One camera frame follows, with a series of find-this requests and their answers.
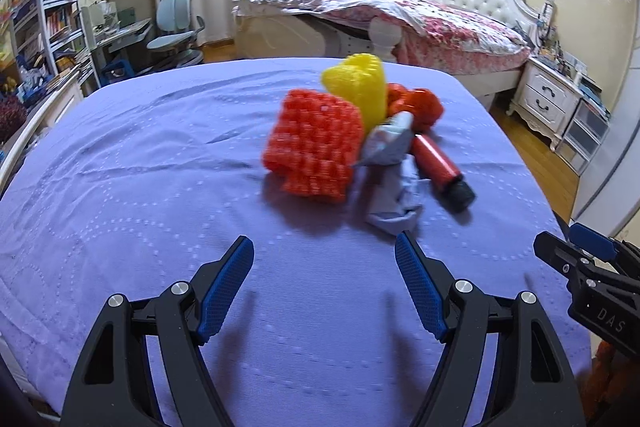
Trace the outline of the plastic drawer unit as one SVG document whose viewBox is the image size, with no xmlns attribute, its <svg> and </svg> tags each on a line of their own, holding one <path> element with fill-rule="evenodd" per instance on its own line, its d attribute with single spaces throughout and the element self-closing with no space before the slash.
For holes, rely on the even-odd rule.
<svg viewBox="0 0 640 427">
<path fill-rule="evenodd" d="M 608 134 L 610 114 L 590 98 L 582 98 L 570 118 L 556 155 L 577 174 L 589 166 Z"/>
</svg>

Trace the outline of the grey study desk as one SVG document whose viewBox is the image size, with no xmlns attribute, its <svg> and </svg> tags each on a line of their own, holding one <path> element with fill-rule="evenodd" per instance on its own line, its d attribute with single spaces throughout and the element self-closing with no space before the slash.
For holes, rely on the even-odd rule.
<svg viewBox="0 0 640 427">
<path fill-rule="evenodd" d="M 93 72 L 99 87 L 104 86 L 101 72 L 107 66 L 108 56 L 120 53 L 125 60 L 128 60 L 126 52 L 128 46 L 142 42 L 149 35 L 152 28 L 152 20 L 150 18 L 144 18 L 120 28 L 117 15 L 114 15 L 115 26 L 108 26 L 107 18 L 103 11 L 107 5 L 108 2 L 101 2 L 83 5 L 80 8 L 82 30 L 84 31 Z"/>
</svg>

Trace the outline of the purple bed sheet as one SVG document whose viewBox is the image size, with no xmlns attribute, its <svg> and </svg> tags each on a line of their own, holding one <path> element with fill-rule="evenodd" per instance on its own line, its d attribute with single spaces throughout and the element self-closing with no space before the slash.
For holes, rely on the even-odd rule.
<svg viewBox="0 0 640 427">
<path fill-rule="evenodd" d="M 1 336 L 61 423 L 67 388 L 108 297 L 159 296 L 239 236 L 254 262 L 201 347 L 229 426 L 415 426 L 442 355 L 416 313 L 395 239 L 368 225 L 378 167 L 355 167 L 344 202 L 288 194 L 262 165 L 283 99 L 324 92 L 327 58 L 206 64 L 102 88 L 26 156 L 1 199 Z M 475 193 L 451 211 L 419 170 L 409 232 L 427 257 L 489 295 L 531 291 L 578 373 L 589 337 L 567 314 L 567 277 L 536 257 L 561 232 L 509 139 L 454 78 L 390 64 L 445 112 L 428 136 Z M 146 340 L 161 426 L 184 426 L 160 343 Z"/>
</svg>

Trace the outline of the orange foam fruit net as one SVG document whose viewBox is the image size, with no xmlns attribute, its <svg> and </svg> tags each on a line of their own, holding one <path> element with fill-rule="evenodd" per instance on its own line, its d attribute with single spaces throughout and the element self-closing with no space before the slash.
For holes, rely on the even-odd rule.
<svg viewBox="0 0 640 427">
<path fill-rule="evenodd" d="M 363 137 L 356 105 L 326 92 L 293 89 L 283 99 L 262 165 L 288 194 L 344 202 Z"/>
</svg>

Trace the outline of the pink floral quilt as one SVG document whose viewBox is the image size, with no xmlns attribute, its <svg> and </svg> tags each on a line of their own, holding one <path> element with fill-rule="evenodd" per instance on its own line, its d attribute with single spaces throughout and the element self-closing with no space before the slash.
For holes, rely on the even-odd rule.
<svg viewBox="0 0 640 427">
<path fill-rule="evenodd" d="M 352 28 L 378 18 L 401 30 L 400 64 L 480 75 L 521 67 L 530 54 L 517 31 L 468 10 L 426 0 L 238 0 L 236 15 L 311 15 Z"/>
</svg>

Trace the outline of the yellow foam fruit net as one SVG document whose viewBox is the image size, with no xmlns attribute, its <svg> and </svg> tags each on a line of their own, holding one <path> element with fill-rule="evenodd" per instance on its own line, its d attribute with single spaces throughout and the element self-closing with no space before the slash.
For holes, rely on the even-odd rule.
<svg viewBox="0 0 640 427">
<path fill-rule="evenodd" d="M 326 91 L 359 108 L 364 132 L 371 132 L 385 120 L 387 83 L 383 62 L 376 55 L 349 55 L 322 72 L 321 83 Z"/>
</svg>

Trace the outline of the white bed with headboard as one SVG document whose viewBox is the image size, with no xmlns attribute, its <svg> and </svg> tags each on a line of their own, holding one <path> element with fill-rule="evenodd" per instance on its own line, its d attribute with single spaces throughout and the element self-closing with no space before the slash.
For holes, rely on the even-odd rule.
<svg viewBox="0 0 640 427">
<path fill-rule="evenodd" d="M 538 14 L 525 0 L 232 0 L 239 57 L 345 58 L 440 70 L 480 103 L 516 87 Z"/>
</svg>

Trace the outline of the red bottle black cap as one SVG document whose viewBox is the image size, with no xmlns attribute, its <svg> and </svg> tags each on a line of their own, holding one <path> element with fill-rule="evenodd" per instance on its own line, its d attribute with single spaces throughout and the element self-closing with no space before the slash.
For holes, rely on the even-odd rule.
<svg viewBox="0 0 640 427">
<path fill-rule="evenodd" d="M 435 192 L 448 208 L 460 213 L 475 200 L 475 193 L 454 162 L 426 134 L 417 134 L 410 152 L 420 171 L 432 182 Z"/>
</svg>

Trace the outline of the blue-grey desk chair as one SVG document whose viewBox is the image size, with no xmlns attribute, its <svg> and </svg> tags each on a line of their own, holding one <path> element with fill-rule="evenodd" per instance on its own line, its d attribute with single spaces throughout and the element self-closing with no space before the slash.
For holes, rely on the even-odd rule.
<svg viewBox="0 0 640 427">
<path fill-rule="evenodd" d="M 201 64 L 204 53 L 196 46 L 205 29 L 203 17 L 192 23 L 192 0 L 160 0 L 156 9 L 156 26 L 160 35 L 149 41 L 146 49 L 154 58 L 152 72 Z"/>
</svg>

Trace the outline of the red crumpled plastic bag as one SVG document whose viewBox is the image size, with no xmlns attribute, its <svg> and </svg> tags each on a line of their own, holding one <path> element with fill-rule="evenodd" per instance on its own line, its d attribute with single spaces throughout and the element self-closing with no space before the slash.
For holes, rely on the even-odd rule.
<svg viewBox="0 0 640 427">
<path fill-rule="evenodd" d="M 409 90 L 399 83 L 389 83 L 386 88 L 386 116 L 393 117 L 401 112 L 413 116 L 412 130 L 424 133 L 439 121 L 445 109 L 439 98 L 431 90 Z"/>
</svg>

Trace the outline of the white footboard rail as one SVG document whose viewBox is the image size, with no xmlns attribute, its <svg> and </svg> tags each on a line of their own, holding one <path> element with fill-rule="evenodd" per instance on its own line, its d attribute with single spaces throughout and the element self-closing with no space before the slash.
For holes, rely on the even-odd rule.
<svg viewBox="0 0 640 427">
<path fill-rule="evenodd" d="M 84 99 L 79 67 L 74 67 L 60 79 L 58 87 L 47 94 L 34 108 L 25 124 L 14 133 L 1 150 L 1 194 L 24 164 L 29 152 L 49 131 Z"/>
</svg>

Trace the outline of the white nightstand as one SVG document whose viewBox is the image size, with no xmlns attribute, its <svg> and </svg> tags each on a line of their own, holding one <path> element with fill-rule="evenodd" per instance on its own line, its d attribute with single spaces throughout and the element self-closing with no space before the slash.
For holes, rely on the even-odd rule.
<svg viewBox="0 0 640 427">
<path fill-rule="evenodd" d="M 506 115 L 517 113 L 530 130 L 550 141 L 554 152 L 581 99 L 582 91 L 567 77 L 529 57 Z"/>
</svg>

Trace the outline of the lavender paper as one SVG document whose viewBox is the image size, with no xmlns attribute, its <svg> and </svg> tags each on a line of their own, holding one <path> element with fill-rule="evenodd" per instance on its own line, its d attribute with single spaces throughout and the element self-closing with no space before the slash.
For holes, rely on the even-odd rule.
<svg viewBox="0 0 640 427">
<path fill-rule="evenodd" d="M 391 236 L 413 231 L 424 209 L 420 174 L 414 157 L 407 154 L 396 165 L 376 173 L 366 212 L 366 222 Z"/>
</svg>

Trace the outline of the white bookshelf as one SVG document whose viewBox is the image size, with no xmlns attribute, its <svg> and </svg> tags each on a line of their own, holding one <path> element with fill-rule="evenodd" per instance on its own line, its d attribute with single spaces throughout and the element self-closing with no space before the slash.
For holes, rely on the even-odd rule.
<svg viewBox="0 0 640 427">
<path fill-rule="evenodd" d="M 43 82 L 77 72 L 83 95 L 99 87 L 80 0 L 1 0 L 1 76 Z"/>
</svg>

